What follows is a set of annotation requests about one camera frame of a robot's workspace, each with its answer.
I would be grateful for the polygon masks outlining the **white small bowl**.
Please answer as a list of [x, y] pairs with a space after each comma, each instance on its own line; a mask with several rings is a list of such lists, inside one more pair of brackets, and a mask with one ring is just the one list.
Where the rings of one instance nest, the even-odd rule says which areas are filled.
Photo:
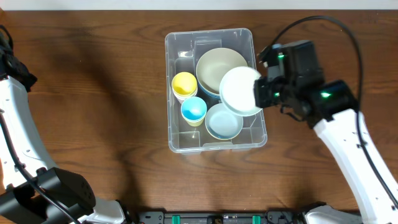
[[236, 67], [228, 71], [220, 83], [222, 103], [232, 113], [252, 116], [262, 109], [256, 106], [254, 82], [261, 74], [251, 67]]

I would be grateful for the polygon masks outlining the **cream large bowl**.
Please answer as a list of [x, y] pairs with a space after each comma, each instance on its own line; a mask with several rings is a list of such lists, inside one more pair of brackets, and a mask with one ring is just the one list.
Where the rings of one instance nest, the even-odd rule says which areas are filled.
[[245, 58], [228, 48], [215, 48], [204, 53], [198, 60], [195, 74], [206, 90], [220, 94], [220, 83], [224, 75], [233, 68], [247, 67]]

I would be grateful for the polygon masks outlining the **grey small bowl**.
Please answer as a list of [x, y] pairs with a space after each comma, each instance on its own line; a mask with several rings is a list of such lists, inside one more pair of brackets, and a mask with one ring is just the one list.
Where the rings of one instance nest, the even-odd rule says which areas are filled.
[[243, 127], [243, 117], [230, 112], [224, 104], [219, 103], [212, 106], [205, 117], [205, 127], [221, 126], [221, 125], [234, 125]]

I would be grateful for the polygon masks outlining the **dark blue bowl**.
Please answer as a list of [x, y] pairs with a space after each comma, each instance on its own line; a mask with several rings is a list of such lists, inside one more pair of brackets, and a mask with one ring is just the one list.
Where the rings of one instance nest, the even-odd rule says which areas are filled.
[[200, 83], [198, 83], [198, 87], [200, 88], [200, 90], [201, 90], [202, 92], [204, 92], [204, 94], [206, 94], [206, 95], [208, 95], [208, 96], [210, 96], [210, 97], [212, 97], [212, 98], [216, 98], [216, 99], [219, 99], [219, 100], [220, 100], [220, 95], [219, 95], [219, 94], [214, 94], [214, 93], [209, 92], [209, 91], [206, 90]]

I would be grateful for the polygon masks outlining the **light blue cup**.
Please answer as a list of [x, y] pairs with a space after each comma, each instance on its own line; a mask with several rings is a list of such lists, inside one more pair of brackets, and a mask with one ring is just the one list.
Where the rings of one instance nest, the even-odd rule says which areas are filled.
[[204, 118], [208, 109], [202, 98], [193, 96], [182, 103], [180, 110], [185, 119], [196, 121]]

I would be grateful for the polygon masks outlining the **yellow cup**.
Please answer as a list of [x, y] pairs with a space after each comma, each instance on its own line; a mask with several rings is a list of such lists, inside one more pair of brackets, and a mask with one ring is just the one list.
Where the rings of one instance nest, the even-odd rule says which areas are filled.
[[190, 120], [190, 119], [185, 119], [185, 121], [192, 127], [198, 127], [200, 126], [203, 122], [204, 122], [205, 118], [202, 117], [200, 119], [197, 120]]
[[197, 79], [189, 72], [180, 72], [172, 79], [172, 88], [181, 95], [187, 95], [197, 89]]

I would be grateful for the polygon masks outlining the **cream white cup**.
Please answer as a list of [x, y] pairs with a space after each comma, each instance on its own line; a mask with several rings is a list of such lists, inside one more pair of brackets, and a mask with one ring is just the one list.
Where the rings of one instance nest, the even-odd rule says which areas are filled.
[[193, 97], [197, 95], [197, 90], [195, 90], [194, 92], [187, 94], [187, 95], [181, 95], [179, 93], [177, 93], [176, 91], [173, 91], [173, 94], [176, 98], [178, 98], [179, 100], [185, 100], [187, 98]]

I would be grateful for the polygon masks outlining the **yellow small bowl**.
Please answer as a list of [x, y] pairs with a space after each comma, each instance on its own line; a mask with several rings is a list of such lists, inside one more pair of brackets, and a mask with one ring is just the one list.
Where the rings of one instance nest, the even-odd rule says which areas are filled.
[[206, 125], [206, 130], [211, 136], [219, 140], [230, 140], [235, 138], [241, 131], [242, 126], [234, 125], [221, 125], [221, 126], [210, 126]]

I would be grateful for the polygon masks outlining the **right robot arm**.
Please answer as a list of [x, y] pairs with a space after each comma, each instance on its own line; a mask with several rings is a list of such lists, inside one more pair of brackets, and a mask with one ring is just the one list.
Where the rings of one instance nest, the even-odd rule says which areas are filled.
[[327, 83], [309, 40], [266, 47], [268, 69], [254, 82], [256, 106], [291, 108], [335, 158], [357, 201], [363, 223], [397, 223], [397, 182], [368, 133], [359, 101], [343, 80]]

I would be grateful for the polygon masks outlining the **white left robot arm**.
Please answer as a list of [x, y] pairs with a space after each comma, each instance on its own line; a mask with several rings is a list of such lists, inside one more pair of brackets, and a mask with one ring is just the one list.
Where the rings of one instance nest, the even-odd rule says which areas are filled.
[[61, 169], [47, 152], [29, 109], [37, 77], [14, 55], [1, 27], [1, 216], [14, 223], [131, 223], [117, 200], [94, 195], [80, 174]]

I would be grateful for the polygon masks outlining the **clear plastic storage bin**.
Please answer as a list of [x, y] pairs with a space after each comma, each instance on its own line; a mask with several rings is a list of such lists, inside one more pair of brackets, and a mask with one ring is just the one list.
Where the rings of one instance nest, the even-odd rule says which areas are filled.
[[267, 142], [254, 105], [256, 70], [247, 28], [171, 32], [165, 37], [168, 141], [171, 151], [249, 150]]

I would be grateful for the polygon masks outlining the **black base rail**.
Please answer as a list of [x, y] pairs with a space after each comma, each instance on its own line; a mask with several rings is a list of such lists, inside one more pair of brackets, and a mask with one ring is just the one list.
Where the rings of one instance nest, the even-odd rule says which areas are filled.
[[139, 224], [294, 224], [302, 223], [291, 212], [265, 213], [164, 213], [142, 212]]

